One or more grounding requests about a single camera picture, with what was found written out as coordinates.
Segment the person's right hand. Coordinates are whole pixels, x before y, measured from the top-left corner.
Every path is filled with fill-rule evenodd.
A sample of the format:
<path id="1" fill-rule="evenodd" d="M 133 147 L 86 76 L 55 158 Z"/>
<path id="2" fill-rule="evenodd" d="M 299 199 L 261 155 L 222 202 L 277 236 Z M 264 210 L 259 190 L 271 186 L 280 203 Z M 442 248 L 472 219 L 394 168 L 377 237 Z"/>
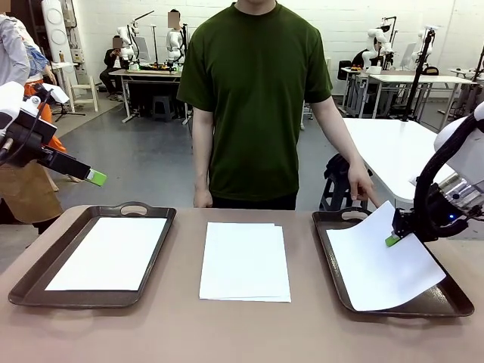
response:
<path id="1" fill-rule="evenodd" d="M 213 206 L 213 197 L 206 185 L 196 185 L 194 187 L 194 208 L 211 208 Z"/>

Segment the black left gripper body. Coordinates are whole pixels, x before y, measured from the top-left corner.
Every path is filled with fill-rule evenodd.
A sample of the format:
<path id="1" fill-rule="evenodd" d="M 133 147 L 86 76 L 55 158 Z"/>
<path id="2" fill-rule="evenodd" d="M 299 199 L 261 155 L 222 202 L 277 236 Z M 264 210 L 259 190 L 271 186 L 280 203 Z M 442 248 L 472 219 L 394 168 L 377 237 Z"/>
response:
<path id="1" fill-rule="evenodd" d="M 6 136 L 12 140 L 12 145 L 8 150 L 1 146 L 1 166 L 10 164 L 24 167 L 33 160 L 44 161 L 51 155 L 47 147 L 51 140 L 51 127 L 31 131 L 23 126 L 11 126 Z"/>

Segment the person's left hand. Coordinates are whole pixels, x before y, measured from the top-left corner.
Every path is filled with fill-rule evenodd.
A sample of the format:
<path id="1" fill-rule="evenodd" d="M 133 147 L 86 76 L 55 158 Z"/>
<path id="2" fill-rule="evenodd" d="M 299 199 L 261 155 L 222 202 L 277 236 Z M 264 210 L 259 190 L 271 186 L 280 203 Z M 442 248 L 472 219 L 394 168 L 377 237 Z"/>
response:
<path id="1" fill-rule="evenodd" d="M 351 164 L 348 171 L 350 195 L 352 200 L 370 201 L 376 208 L 381 205 L 374 190 L 374 183 L 365 165 Z"/>

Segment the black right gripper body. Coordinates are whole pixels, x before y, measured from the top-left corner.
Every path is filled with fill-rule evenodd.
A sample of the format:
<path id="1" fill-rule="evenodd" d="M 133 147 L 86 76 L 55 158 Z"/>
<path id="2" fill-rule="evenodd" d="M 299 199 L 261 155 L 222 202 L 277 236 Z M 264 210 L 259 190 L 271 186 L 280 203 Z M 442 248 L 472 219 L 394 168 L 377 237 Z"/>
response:
<path id="1" fill-rule="evenodd" d="M 396 209 L 392 219 L 392 236 L 404 238 L 415 231 L 414 210 Z"/>

